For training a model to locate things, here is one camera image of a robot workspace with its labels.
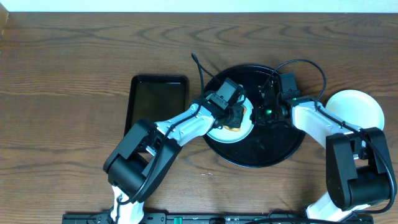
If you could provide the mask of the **orange green scrub sponge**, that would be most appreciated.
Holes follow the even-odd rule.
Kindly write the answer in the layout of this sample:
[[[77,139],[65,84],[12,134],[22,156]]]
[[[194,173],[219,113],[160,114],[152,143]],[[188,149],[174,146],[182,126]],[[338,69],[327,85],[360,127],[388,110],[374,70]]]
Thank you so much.
[[[229,131],[239,131],[246,111],[247,109],[244,106],[232,106],[229,108],[223,127]]]

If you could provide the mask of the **light blue plate top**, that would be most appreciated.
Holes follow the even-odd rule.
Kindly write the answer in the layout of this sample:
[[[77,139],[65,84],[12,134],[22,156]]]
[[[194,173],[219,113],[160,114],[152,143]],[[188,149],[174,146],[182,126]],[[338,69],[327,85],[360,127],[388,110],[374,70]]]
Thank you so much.
[[[209,131],[206,134],[207,137],[217,142],[231,144],[243,140],[252,131],[254,125],[251,121],[251,115],[254,111],[254,107],[250,100],[245,96],[239,97],[238,103],[240,102],[243,102],[241,106],[244,108],[243,120],[240,128],[231,129],[227,126],[223,126],[222,128],[212,129]]]

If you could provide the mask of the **light blue plate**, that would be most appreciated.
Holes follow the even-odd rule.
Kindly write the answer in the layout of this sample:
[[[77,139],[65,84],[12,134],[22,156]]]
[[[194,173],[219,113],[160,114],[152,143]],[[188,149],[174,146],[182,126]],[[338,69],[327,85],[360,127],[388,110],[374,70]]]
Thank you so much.
[[[385,117],[379,103],[367,93],[343,90],[326,103],[326,109],[342,120],[362,128],[384,129]]]
[[[222,128],[212,129],[209,131],[206,134],[207,137],[217,142],[231,144],[243,140],[252,131],[254,125],[251,121],[251,115],[254,111],[254,107],[250,100],[245,96],[239,97],[238,103],[240,102],[243,102],[241,106],[244,108],[243,120],[240,128],[231,129],[227,126],[223,126]]]

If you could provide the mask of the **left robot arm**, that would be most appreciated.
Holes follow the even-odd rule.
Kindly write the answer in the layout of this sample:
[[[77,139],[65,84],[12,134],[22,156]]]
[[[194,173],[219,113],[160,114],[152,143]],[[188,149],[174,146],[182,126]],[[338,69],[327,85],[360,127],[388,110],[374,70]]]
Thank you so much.
[[[165,121],[137,121],[103,166],[114,192],[109,219],[140,223],[144,202],[163,181],[182,147],[206,134],[214,134],[221,143],[244,139],[253,129],[253,109],[248,99],[238,99],[226,108],[204,99],[195,100],[188,110]]]

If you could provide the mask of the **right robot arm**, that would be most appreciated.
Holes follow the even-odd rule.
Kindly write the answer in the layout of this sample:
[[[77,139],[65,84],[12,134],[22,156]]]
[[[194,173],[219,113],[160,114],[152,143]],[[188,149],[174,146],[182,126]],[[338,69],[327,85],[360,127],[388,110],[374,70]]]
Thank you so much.
[[[388,211],[397,183],[386,137],[379,128],[350,124],[311,96],[280,91],[255,106],[256,124],[282,123],[311,136],[326,150],[326,193],[306,210],[306,223],[343,223]]]

